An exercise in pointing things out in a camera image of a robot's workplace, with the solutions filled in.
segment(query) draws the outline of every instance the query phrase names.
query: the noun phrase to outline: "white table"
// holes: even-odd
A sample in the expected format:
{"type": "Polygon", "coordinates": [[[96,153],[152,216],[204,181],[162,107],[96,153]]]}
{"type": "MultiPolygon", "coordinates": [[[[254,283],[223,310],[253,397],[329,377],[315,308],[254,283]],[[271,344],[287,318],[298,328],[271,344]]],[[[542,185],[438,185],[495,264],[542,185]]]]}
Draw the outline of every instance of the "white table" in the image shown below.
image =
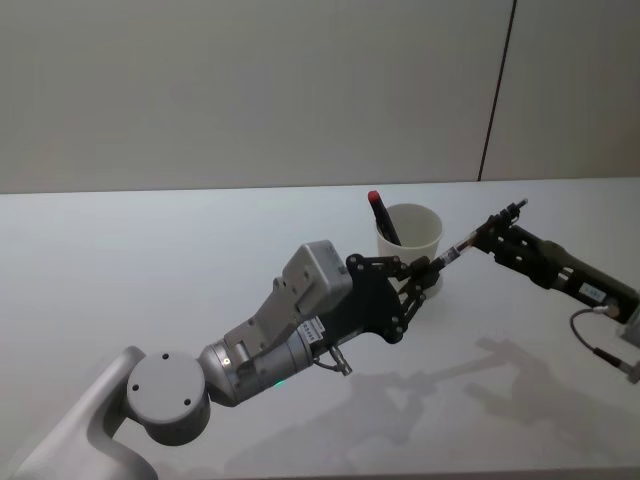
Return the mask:
{"type": "MultiPolygon", "coordinates": [[[[0,197],[0,465],[64,411],[120,347],[199,354],[260,305],[297,246],[375,255],[371,187],[0,197]]],[[[640,179],[377,186],[441,215],[441,249],[529,198],[520,225],[640,284],[640,179]]],[[[309,369],[214,406],[170,448],[116,438],[161,478],[640,466],[640,386],[572,337],[579,304],[472,251],[400,344],[344,346],[348,379],[309,369]]],[[[584,334],[635,362],[616,324],[584,334]]]]}

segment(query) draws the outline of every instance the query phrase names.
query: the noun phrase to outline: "white cup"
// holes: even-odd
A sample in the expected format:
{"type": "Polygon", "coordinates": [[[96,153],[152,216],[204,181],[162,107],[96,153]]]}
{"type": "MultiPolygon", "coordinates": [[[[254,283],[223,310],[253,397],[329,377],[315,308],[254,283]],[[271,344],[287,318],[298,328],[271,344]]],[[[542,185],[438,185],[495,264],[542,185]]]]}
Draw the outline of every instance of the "white cup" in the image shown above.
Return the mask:
{"type": "MultiPolygon", "coordinates": [[[[387,208],[396,229],[400,245],[386,240],[376,227],[378,254],[381,257],[398,257],[407,265],[420,257],[433,260],[442,237],[442,220],[436,212],[415,203],[400,203],[387,208]]],[[[433,287],[425,291],[427,298],[433,297],[442,287],[442,275],[433,287]]]]}

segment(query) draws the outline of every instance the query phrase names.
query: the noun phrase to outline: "marker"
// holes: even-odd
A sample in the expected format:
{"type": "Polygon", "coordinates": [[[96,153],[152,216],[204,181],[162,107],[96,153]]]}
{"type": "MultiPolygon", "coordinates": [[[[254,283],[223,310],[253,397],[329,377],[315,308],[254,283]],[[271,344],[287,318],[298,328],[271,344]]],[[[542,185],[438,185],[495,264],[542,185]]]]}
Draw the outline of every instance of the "marker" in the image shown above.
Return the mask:
{"type": "Polygon", "coordinates": [[[391,217],[389,217],[389,212],[385,208],[384,203],[382,203],[380,194],[376,190],[371,190],[368,198],[373,214],[376,216],[376,225],[378,226],[378,230],[380,230],[380,234],[386,241],[400,245],[400,239],[393,226],[391,217]]]}

